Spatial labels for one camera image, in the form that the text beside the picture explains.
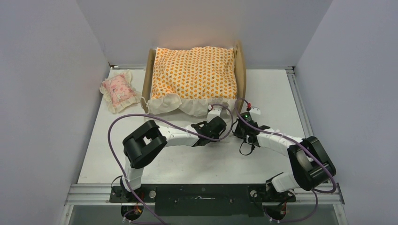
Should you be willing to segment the pink frilled small pillow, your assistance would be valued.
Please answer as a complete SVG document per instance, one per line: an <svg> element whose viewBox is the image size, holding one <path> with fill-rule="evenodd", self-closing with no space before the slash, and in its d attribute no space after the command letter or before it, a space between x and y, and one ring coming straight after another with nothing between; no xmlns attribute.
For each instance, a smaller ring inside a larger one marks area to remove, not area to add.
<svg viewBox="0 0 398 225"><path fill-rule="evenodd" d="M111 113L120 113L125 108L140 103L141 93L132 85L131 70L111 71L110 76L102 81L99 91Z"/></svg>

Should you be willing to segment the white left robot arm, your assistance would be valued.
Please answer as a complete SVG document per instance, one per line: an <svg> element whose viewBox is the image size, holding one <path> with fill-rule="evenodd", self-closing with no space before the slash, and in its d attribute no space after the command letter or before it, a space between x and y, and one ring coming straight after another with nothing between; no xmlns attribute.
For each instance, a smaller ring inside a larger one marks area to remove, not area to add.
<svg viewBox="0 0 398 225"><path fill-rule="evenodd" d="M149 165L163 148L205 146L210 142L217 142L226 127L226 122L219 116L209 122L191 124L181 129L159 126L154 120L146 121L122 142L126 159L122 196L129 202L139 198L144 167Z"/></svg>

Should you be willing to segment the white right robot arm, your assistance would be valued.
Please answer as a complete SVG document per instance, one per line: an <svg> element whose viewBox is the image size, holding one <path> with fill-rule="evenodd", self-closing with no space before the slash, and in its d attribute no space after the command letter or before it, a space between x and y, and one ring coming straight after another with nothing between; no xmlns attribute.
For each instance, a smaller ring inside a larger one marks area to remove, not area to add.
<svg viewBox="0 0 398 225"><path fill-rule="evenodd" d="M336 191L333 178L336 168L316 137L297 138L268 126L259 127L249 112L238 116L234 134L254 148L270 149L289 159L291 172L280 173L267 181L268 199L276 201L284 192L295 188L325 194Z"/></svg>

